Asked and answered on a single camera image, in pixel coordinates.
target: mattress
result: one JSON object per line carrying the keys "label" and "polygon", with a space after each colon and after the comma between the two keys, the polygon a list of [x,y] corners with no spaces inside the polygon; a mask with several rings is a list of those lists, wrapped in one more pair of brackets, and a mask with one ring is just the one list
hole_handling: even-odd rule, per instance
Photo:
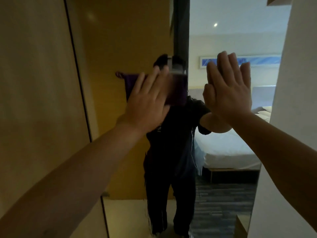
{"label": "mattress", "polygon": [[195,131],[197,166],[213,169],[260,169],[261,162],[232,129],[223,134],[202,135]]}

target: leg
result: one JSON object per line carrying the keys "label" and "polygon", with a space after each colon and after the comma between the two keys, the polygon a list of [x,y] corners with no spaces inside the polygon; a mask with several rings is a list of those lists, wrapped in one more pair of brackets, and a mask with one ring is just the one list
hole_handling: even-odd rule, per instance
{"label": "leg", "polygon": [[144,178],[152,234],[161,233],[167,228],[166,205],[170,181],[163,173],[145,174]]}
{"label": "leg", "polygon": [[181,179],[172,181],[172,188],[176,198],[176,214],[174,217],[175,233],[187,236],[189,225],[194,216],[196,199],[196,171],[190,170]]}

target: hand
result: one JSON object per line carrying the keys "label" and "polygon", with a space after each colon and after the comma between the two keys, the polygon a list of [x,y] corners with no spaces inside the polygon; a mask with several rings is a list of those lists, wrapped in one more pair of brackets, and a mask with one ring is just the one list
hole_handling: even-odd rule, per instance
{"label": "hand", "polygon": [[218,54],[217,66],[207,65],[208,84],[204,88],[206,106],[217,116],[230,124],[230,120],[251,113],[251,71],[250,63],[240,68],[236,54]]}
{"label": "hand", "polygon": [[133,87],[129,97],[125,114],[117,120],[117,125],[126,124],[139,135],[144,135],[165,119],[170,106],[165,105],[172,83],[168,66],[160,72],[159,67],[153,68],[153,72],[145,79],[141,73]]}

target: shirt sleeve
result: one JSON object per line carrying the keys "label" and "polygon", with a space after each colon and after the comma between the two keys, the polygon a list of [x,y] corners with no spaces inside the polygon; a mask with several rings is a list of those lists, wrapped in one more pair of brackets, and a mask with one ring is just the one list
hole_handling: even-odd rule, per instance
{"label": "shirt sleeve", "polygon": [[191,102],[192,102],[191,113],[192,113],[193,127],[194,128],[198,127],[198,131],[203,135],[210,134],[211,132],[208,129],[204,128],[203,126],[199,124],[201,117],[207,113],[210,113],[209,108],[207,108],[204,102],[201,100],[191,98]]}

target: purple cloth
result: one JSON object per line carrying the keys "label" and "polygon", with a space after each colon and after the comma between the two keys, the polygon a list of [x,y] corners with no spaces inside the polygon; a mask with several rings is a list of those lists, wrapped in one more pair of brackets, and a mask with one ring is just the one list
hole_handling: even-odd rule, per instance
{"label": "purple cloth", "polygon": [[[128,101],[135,82],[138,79],[139,74],[124,74],[121,72],[116,72],[118,78],[124,79],[125,83],[125,95]],[[184,106],[187,101],[187,91],[188,91],[188,76],[184,74],[173,74],[174,80],[174,90],[167,97],[166,104],[171,106]]]}

